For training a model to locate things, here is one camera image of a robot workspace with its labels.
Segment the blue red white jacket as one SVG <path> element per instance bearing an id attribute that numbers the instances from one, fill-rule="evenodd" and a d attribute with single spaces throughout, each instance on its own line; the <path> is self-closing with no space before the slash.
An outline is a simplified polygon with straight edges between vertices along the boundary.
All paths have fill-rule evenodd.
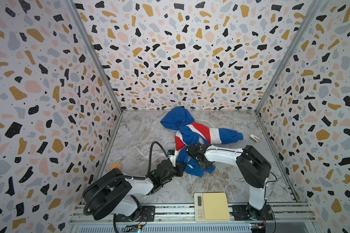
<path id="1" fill-rule="evenodd" d="M 169 130 L 176 131 L 176 162 L 185 164 L 187 174 L 202 177 L 205 172 L 211 174 L 215 167 L 202 170 L 195 159 L 186 153 L 191 144 L 230 144 L 242 141 L 243 134 L 225 128 L 209 128 L 201 123 L 195 122 L 188 110 L 182 107 L 175 107 L 168 112 L 160 121 L 161 125 Z"/>

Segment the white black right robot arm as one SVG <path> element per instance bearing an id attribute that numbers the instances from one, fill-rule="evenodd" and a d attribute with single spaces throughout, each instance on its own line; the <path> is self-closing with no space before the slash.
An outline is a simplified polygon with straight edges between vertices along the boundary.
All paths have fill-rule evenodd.
<path id="1" fill-rule="evenodd" d="M 265 187 L 271 164 L 253 146 L 228 149 L 197 143 L 189 145 L 186 153 L 196 161 L 202 171 L 211 170 L 215 162 L 237 167 L 249 184 L 248 210 L 263 210 L 266 205 Z"/>

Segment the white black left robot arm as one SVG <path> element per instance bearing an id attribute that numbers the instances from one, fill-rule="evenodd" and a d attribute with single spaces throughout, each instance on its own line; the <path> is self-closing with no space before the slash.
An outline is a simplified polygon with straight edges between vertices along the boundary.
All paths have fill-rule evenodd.
<path id="1" fill-rule="evenodd" d="M 113 169 L 84 190 L 83 214 L 91 215 L 94 220 L 111 213 L 125 216 L 129 221 L 137 220 L 143 206 L 135 195 L 155 194 L 173 178 L 182 177 L 185 168 L 185 164 L 165 159 L 145 177 L 124 175 L 120 169 Z"/>

